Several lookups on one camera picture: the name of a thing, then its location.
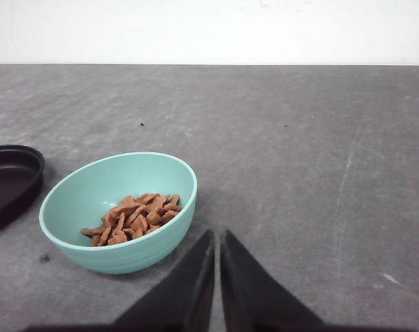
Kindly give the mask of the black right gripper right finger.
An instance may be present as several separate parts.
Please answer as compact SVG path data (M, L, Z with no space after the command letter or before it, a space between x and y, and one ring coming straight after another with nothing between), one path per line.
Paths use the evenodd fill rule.
M314 331L326 326L230 230L221 237L220 272L227 331Z

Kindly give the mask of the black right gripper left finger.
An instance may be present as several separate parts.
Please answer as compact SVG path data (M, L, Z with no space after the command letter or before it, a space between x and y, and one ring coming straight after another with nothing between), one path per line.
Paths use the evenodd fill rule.
M118 331L208 331L214 294L214 233L115 322Z

